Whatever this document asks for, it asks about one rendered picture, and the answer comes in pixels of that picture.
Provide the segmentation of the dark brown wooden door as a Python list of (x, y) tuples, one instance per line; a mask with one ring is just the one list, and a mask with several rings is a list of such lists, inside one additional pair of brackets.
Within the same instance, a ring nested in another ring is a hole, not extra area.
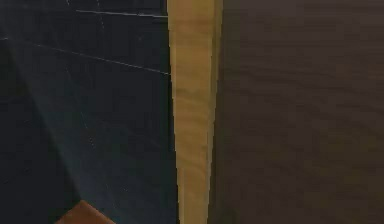
[(209, 224), (384, 224), (384, 0), (223, 0)]

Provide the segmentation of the pale yellow wooden door frame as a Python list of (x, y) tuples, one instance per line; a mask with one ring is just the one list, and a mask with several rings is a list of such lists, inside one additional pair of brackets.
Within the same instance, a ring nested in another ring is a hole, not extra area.
[(223, 0), (167, 0), (180, 224), (208, 224)]

